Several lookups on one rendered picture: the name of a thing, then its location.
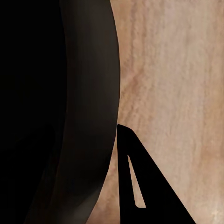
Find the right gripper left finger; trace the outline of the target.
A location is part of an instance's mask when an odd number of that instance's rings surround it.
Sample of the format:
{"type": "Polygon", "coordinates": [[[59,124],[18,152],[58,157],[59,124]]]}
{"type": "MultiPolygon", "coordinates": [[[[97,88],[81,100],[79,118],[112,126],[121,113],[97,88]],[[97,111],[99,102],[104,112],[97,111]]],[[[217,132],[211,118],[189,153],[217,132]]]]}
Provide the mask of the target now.
{"type": "Polygon", "coordinates": [[[24,223],[55,141],[51,124],[0,154],[0,224],[24,223]]]}

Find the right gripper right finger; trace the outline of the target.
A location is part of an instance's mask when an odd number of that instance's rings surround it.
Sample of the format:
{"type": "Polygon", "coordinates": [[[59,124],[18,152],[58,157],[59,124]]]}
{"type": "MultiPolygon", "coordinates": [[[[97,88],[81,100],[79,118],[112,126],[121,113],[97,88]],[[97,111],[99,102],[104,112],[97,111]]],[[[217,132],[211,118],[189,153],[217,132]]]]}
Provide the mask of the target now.
{"type": "Polygon", "coordinates": [[[120,224],[196,224],[135,132],[117,125],[120,224]],[[135,205],[130,157],[146,208],[135,205]]]}

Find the cauldron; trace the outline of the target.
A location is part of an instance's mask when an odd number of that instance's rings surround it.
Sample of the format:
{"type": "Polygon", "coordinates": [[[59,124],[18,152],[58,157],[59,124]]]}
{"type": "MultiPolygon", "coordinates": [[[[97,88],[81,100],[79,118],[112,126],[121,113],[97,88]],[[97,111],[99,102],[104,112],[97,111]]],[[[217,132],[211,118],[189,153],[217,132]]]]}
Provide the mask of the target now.
{"type": "Polygon", "coordinates": [[[119,41],[110,0],[0,0],[0,154],[53,124],[23,224],[86,224],[117,133],[119,41]]]}

